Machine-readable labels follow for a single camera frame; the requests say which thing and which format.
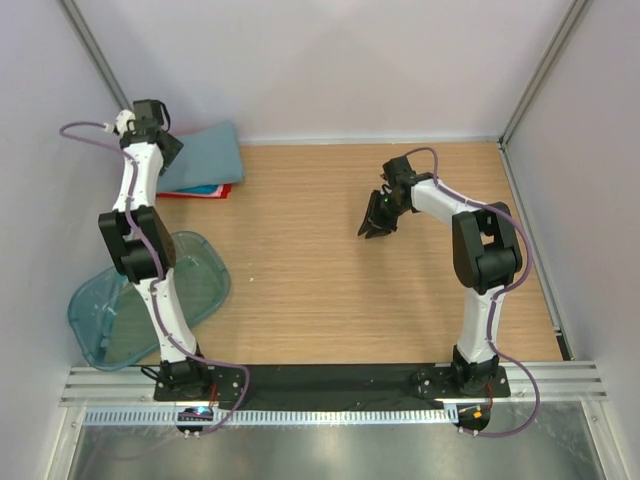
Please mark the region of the grey-blue t shirt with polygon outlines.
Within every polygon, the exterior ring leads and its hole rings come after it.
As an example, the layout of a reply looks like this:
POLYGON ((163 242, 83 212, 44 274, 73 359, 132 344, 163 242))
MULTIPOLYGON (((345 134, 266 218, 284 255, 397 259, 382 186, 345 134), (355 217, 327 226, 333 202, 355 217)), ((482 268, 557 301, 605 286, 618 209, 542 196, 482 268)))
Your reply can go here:
POLYGON ((181 135, 178 139, 184 147, 158 179, 158 193, 244 180, 245 169, 236 128, 231 122, 181 135))

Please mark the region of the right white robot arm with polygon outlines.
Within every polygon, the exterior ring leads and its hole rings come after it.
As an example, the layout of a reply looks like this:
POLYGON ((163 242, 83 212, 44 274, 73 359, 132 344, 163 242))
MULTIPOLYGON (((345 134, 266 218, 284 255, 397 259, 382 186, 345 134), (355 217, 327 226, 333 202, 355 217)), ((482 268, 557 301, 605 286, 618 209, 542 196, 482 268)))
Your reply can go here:
POLYGON ((416 172, 406 156, 387 161, 382 179, 383 185, 370 195, 360 236, 371 239, 395 232, 406 212, 427 213, 451 229, 453 268, 464 287, 465 304, 450 382, 459 394, 472 396, 498 374, 495 337, 503 297, 523 266, 517 223, 506 204, 466 197, 436 173, 416 172))

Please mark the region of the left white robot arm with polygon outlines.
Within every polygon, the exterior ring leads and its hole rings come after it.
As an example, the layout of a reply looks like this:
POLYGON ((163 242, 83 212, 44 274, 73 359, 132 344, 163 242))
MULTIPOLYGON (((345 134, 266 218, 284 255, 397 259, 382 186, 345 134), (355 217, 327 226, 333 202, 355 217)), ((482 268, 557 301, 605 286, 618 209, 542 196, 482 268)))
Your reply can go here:
POLYGON ((175 245, 155 207, 158 179, 183 148, 170 124, 164 102, 145 99, 105 127, 118 137, 124 171, 116 201, 98 225, 114 267, 140 295, 158 338, 159 366, 141 369, 156 383, 154 399, 199 400, 210 392, 212 377, 180 305, 175 245))

